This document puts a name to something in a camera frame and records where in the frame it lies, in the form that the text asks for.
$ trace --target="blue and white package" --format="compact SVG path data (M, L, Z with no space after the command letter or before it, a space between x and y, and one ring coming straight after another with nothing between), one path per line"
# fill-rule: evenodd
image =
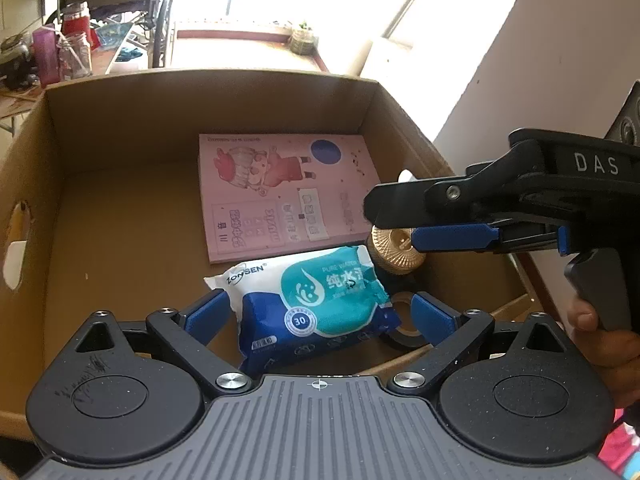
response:
M400 325L365 246L244 262L205 281L229 295L250 376Z

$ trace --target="glass jar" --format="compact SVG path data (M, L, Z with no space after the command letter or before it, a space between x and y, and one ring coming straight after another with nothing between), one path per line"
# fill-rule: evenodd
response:
M92 74L91 46L84 32L60 37L60 80L77 79Z

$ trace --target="finger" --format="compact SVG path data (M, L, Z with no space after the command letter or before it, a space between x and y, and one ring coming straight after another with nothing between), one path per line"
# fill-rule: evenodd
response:
M593 332L598 328L598 314L594 307L586 301L574 297L567 310L569 324L578 330Z
M640 335L629 330L574 330L572 340L587 361L596 366L619 367L640 356Z
M640 400L640 390L626 392L624 394L613 394L613 403L616 408L627 408L637 400Z
M640 390L640 364L636 360L616 368L597 367L596 370L612 394Z

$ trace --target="gray ridged plate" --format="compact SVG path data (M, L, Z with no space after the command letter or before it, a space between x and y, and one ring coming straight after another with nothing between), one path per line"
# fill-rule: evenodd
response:
M597 459L547 468L494 462L460 445L420 399L374 377L266 376L213 402L181 444L146 462L83 469L44 461L33 480L614 480Z

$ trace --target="teal label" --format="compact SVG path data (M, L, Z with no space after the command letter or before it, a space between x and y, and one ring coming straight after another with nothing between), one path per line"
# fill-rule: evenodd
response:
M314 332L328 337L361 329L376 307L388 301L373 267L360 263L356 247L292 264L282 273L280 288L287 308L303 307L298 311L315 317ZM305 321L299 314L289 323L297 326L286 326L293 332L303 329Z

